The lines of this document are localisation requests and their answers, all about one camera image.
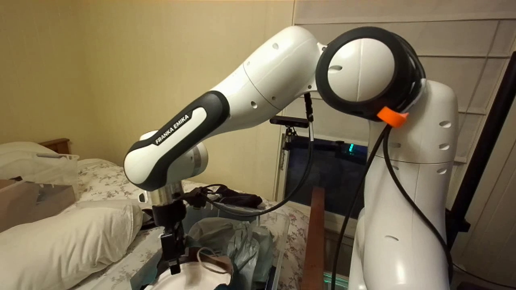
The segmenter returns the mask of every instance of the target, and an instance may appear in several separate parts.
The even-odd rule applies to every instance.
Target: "orange cap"
[[[408,113],[397,113],[388,106],[384,106],[376,116],[392,127],[401,127],[406,122]]]

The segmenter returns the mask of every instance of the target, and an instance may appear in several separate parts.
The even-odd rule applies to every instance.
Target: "white pillow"
[[[119,261],[142,227],[135,201],[82,201],[0,234],[5,290],[71,288]]]

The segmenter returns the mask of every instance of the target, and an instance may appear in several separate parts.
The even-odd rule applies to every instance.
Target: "white bedsheet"
[[[80,168],[80,198],[79,200],[137,200],[142,193],[140,188],[127,182],[122,169],[110,161],[103,159],[82,159]],[[184,190],[192,190],[203,184],[184,182]],[[300,274],[305,261],[305,240],[308,235],[308,216],[293,206],[282,206],[280,209],[261,216],[259,222],[266,226],[272,235],[282,234],[284,227],[280,221],[289,222],[289,232],[285,237],[285,248],[282,253],[282,263],[279,269],[279,288],[295,290],[298,288]],[[161,229],[142,230],[127,255],[108,269],[90,275],[80,282],[76,288],[130,288],[130,277],[160,250]]]

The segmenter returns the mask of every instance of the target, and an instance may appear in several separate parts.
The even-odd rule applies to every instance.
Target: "wall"
[[[0,2],[0,142],[66,135],[100,153],[77,24],[76,2]]]
[[[0,142],[69,137],[121,164],[156,129],[292,23],[293,0],[0,3]],[[272,197],[279,127],[206,142],[198,179]]]
[[[292,0],[80,2],[87,74],[108,159],[158,129],[292,23]],[[268,124],[206,142],[200,180],[272,197],[279,129]]]
[[[395,0],[387,5],[379,0],[300,0],[295,23],[324,43],[353,27],[385,27],[414,47],[429,79],[453,89],[459,106],[459,135],[447,198],[451,206],[516,42],[516,2],[474,0],[466,5]],[[335,116],[322,101],[316,105],[322,116],[319,134],[358,143],[368,140],[368,124],[363,119]],[[287,108],[289,113],[298,110],[300,105]]]

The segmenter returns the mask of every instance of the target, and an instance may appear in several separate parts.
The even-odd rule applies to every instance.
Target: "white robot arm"
[[[366,118],[374,124],[384,108],[398,113],[416,111],[395,135],[398,148],[392,159],[403,182],[413,182],[406,180],[411,177],[426,180],[437,169],[440,179],[429,179],[427,184],[416,182],[418,185],[409,188],[416,190],[414,197],[419,197],[422,188],[435,188],[435,192],[426,190],[424,198],[416,198],[416,203],[443,234],[443,193],[455,150],[456,105],[451,90],[445,85],[424,84],[424,69],[413,48],[401,37],[384,29],[353,29],[329,45],[318,43],[308,31],[297,26],[272,35],[222,82],[193,100],[160,130],[135,142],[124,159],[127,179],[150,192],[156,222],[164,226],[161,267],[171,269],[172,274],[179,272],[179,258],[184,253],[180,221],[185,214],[180,195],[174,195],[180,192],[179,185],[172,192],[163,192],[163,188],[203,171],[206,158],[201,156],[206,155],[198,143],[216,134],[258,126],[309,90],[318,90],[329,106]],[[405,163],[432,166],[405,166]],[[424,240],[409,234],[413,229],[424,234],[429,230],[411,227],[418,224],[418,216],[408,209],[397,211],[397,206],[403,205],[400,197],[392,197],[397,190],[385,177],[385,171],[380,172],[380,179],[374,166],[372,172],[374,176],[366,180],[366,208],[356,232],[351,288],[419,290],[427,287],[427,282],[408,279],[414,271],[442,280],[442,269],[445,269],[442,251],[426,246]],[[403,227],[403,235],[388,232],[398,227]],[[392,240],[379,240],[380,235],[392,235],[403,243],[387,245]],[[419,251],[437,258],[419,261]],[[382,259],[385,267],[374,266],[377,259]],[[406,275],[395,275],[392,271],[382,274],[380,271],[385,269],[401,269]]]

